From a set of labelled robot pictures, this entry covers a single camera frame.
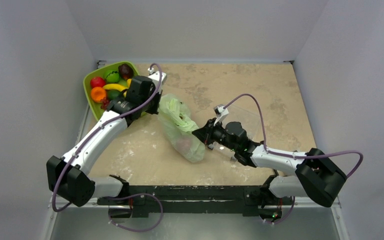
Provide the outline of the pale green plastic bag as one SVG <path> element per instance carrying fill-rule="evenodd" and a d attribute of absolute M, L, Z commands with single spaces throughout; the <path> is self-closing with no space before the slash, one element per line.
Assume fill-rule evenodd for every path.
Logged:
<path fill-rule="evenodd" d="M 192 134 L 199 127 L 191 119 L 191 111 L 183 100 L 171 93 L 163 95 L 157 118 L 166 139 L 180 155 L 191 163 L 204 159 L 206 147 Z"/>

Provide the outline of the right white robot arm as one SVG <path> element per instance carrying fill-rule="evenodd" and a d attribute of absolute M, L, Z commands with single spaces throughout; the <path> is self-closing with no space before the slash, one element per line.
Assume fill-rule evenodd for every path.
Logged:
<path fill-rule="evenodd" d="M 238 121 L 226 126 L 210 119 L 192 134 L 205 145 L 214 142 L 234 152 L 234 157 L 244 166 L 270 168 L 287 174 L 275 177 L 261 189 L 260 196 L 268 204 L 281 197 L 309 197 L 323 207 L 331 207 L 347 180 L 346 174 L 323 152 L 311 148 L 308 152 L 289 152 L 264 147 L 248 137 Z"/>

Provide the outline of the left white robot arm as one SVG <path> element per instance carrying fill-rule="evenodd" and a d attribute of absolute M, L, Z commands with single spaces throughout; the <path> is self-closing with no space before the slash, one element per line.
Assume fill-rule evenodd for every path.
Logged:
<path fill-rule="evenodd" d="M 60 212 L 58 196 L 77 207 L 92 198 L 110 198 L 118 205 L 129 199 L 128 183 L 115 175 L 89 178 L 89 173 L 99 156 L 109 144 L 143 113 L 157 114 L 164 72 L 149 76 L 135 76 L 130 87 L 111 100 L 101 118 L 83 139 L 62 157 L 52 156 L 46 163 L 47 180 L 52 191 L 51 206 Z"/>

